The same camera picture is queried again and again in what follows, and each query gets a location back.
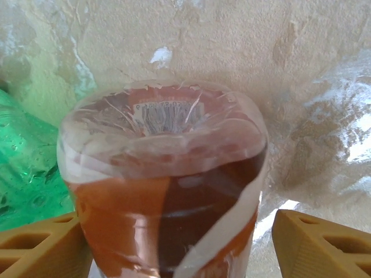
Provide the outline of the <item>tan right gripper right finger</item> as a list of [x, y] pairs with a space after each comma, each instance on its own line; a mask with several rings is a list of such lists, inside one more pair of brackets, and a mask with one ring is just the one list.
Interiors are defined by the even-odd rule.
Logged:
[[278, 210], [272, 240], [283, 277], [370, 277], [370, 234]]

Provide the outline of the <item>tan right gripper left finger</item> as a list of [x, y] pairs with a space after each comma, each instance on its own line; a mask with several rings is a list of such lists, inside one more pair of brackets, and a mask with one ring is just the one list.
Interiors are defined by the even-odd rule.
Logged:
[[88, 277], [91, 263], [76, 213], [1, 232], [1, 277]]

